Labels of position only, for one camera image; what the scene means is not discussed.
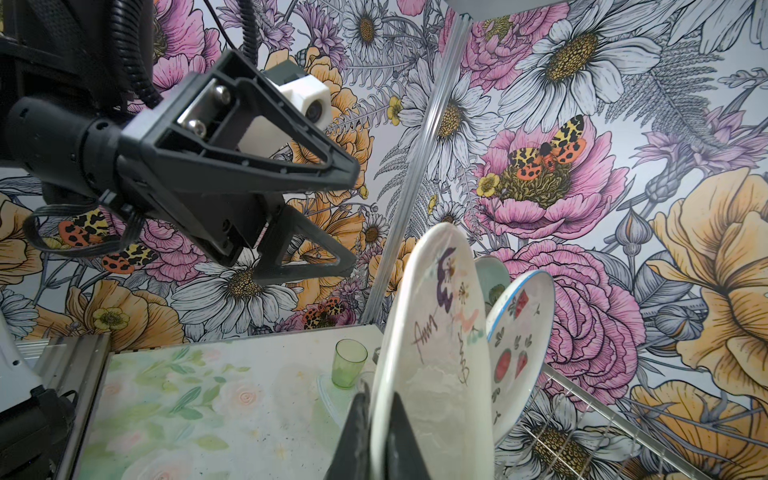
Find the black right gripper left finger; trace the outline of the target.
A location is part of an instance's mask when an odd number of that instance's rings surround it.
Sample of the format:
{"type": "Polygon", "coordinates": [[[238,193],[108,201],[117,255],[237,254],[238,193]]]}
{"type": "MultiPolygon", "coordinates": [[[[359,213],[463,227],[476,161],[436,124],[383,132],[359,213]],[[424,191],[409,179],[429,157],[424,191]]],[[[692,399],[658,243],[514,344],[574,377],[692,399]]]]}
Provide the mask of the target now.
{"type": "Polygon", "coordinates": [[[325,480],[366,480],[369,475],[370,387],[353,397],[346,422],[325,480]]]}

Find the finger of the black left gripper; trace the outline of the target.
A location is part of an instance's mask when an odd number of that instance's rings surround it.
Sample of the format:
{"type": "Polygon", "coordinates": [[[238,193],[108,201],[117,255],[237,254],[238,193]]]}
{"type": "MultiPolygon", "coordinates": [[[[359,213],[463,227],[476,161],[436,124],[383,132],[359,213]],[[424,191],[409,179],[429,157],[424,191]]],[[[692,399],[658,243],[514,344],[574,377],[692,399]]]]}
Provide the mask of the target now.
{"type": "Polygon", "coordinates": [[[346,277],[357,259],[332,235],[288,205],[270,220],[256,251],[252,280],[257,285],[346,277]]]}

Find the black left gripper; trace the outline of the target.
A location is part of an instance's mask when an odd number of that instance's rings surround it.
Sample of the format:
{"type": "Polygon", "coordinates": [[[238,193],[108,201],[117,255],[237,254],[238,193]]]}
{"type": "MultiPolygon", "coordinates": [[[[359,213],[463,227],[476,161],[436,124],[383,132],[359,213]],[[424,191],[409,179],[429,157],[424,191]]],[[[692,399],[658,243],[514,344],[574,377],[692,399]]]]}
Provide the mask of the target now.
{"type": "Polygon", "coordinates": [[[5,122],[13,163],[43,185],[45,205],[23,226],[42,251],[42,218],[71,219],[96,209],[119,218],[118,233],[67,225],[59,254],[108,257],[139,241],[147,220],[170,223],[210,260],[233,265],[257,251],[262,266],[282,261],[277,193],[346,190],[360,165],[325,129],[298,126],[270,157],[238,143],[260,107],[279,92],[240,52],[228,50],[165,100],[133,118],[100,114],[53,95],[19,99],[5,122]]]}

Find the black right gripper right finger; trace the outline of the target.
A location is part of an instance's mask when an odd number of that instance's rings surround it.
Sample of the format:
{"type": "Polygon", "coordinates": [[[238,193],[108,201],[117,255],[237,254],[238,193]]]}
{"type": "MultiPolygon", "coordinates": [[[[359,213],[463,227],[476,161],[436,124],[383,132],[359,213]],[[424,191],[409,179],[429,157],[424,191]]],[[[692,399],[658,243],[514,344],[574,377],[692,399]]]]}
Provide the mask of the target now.
{"type": "Polygon", "coordinates": [[[385,444],[387,480],[430,480],[407,412],[398,393],[394,394],[385,444]]]}

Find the green glass tumbler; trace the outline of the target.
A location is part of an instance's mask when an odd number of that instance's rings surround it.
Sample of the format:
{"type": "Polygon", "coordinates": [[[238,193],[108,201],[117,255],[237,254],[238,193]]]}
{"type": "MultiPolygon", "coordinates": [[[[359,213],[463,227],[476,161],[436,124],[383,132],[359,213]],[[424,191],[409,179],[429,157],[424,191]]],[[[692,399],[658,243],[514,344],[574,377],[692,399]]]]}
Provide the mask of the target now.
{"type": "Polygon", "coordinates": [[[341,389],[354,386],[368,358],[368,350],[357,340],[345,338],[335,345],[332,363],[332,383],[341,389]]]}

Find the clear pink glass tumbler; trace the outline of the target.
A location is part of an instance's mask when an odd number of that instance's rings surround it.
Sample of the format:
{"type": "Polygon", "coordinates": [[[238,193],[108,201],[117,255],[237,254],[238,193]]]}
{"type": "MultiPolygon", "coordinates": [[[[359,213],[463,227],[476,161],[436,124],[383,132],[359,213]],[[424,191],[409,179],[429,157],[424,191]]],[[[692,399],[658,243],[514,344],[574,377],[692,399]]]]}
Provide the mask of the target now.
{"type": "Polygon", "coordinates": [[[372,393],[374,379],[375,379],[374,371],[361,372],[356,379],[356,383],[355,383],[356,391],[358,393],[364,394],[366,397],[369,397],[370,394],[372,393]]]}

